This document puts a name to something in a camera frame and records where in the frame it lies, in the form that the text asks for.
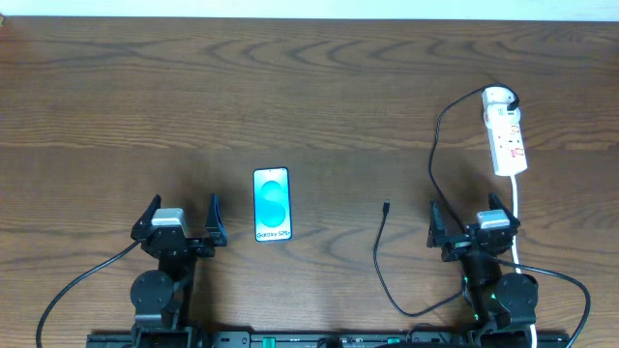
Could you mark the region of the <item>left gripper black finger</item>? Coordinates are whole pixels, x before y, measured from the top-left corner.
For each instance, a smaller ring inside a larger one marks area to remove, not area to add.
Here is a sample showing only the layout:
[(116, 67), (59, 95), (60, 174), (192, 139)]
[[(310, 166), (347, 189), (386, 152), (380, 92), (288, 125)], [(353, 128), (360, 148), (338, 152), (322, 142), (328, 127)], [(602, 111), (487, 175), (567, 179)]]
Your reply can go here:
[(162, 198), (156, 194), (144, 213), (132, 227), (131, 238), (134, 241), (143, 242), (152, 235), (154, 231), (152, 218), (155, 212), (161, 207), (161, 203)]
[(205, 229), (214, 247), (227, 246), (228, 236), (221, 218), (220, 202), (218, 196), (214, 193), (211, 195)]

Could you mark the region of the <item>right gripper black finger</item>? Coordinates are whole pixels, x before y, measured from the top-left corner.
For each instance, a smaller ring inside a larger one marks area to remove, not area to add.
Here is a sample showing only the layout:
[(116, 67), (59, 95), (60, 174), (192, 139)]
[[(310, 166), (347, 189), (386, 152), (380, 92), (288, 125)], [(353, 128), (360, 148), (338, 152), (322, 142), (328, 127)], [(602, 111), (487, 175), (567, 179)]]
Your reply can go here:
[(519, 219), (502, 203), (495, 193), (488, 195), (488, 206), (490, 208), (488, 228), (519, 228)]
[(442, 247), (446, 243), (446, 229), (440, 208), (435, 200), (429, 204), (427, 247)]

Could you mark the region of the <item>Samsung Galaxy smartphone blue screen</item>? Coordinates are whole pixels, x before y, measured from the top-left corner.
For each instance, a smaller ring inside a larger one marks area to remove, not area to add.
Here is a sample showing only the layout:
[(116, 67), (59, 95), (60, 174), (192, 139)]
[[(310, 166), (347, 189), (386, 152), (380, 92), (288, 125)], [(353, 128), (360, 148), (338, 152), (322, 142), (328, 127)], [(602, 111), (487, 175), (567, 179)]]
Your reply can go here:
[(255, 239), (259, 243), (290, 240), (293, 229), (288, 169), (256, 169), (252, 180)]

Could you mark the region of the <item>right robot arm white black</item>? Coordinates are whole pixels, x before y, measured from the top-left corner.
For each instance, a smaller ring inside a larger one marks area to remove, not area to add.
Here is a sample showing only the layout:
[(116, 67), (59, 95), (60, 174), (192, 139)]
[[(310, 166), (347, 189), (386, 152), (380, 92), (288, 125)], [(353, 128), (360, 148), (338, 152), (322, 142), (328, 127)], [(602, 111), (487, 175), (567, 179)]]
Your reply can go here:
[(493, 193), (488, 205), (464, 232), (450, 235), (438, 203), (432, 201), (427, 246), (439, 247), (444, 262), (462, 266), (465, 298), (476, 315), (476, 324), (467, 334), (472, 344), (497, 343), (501, 335), (512, 347), (537, 347), (538, 282), (520, 270), (505, 274), (496, 261), (514, 246), (520, 222)]

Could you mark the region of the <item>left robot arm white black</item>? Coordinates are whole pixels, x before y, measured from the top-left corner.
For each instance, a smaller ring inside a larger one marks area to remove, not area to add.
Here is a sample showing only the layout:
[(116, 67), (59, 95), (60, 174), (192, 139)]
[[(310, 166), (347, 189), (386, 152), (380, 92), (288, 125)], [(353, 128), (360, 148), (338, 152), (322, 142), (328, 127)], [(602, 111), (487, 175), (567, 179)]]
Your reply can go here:
[(216, 248), (228, 242), (215, 194), (205, 229), (203, 237), (188, 237), (184, 210), (164, 208), (159, 195), (133, 225), (131, 238), (158, 260), (158, 267), (139, 275), (131, 288), (135, 308), (132, 347), (211, 345), (209, 335), (190, 323), (189, 311), (197, 260), (213, 257)]

